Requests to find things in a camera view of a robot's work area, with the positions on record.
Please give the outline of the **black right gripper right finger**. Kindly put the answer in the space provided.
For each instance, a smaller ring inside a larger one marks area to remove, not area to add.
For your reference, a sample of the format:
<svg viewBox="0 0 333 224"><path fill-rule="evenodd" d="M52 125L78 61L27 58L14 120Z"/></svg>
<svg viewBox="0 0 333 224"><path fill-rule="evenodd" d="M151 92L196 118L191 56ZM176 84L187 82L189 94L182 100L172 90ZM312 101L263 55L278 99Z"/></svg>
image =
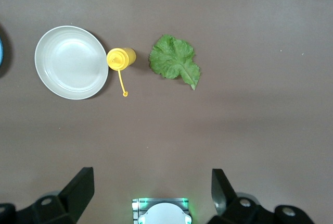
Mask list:
<svg viewBox="0 0 333 224"><path fill-rule="evenodd" d="M208 223L313 223L303 210L291 205L265 209L253 195L237 193L222 169L213 169L211 196L217 215Z"/></svg>

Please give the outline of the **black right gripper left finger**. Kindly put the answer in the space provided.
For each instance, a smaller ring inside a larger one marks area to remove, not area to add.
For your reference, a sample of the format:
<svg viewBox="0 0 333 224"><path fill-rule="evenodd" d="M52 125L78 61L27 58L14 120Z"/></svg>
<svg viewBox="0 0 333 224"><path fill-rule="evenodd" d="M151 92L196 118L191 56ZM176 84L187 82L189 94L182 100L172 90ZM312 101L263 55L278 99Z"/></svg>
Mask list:
<svg viewBox="0 0 333 224"><path fill-rule="evenodd" d="M84 167L59 193L48 193L24 209L1 203L1 223L77 223L93 195L94 170Z"/></svg>

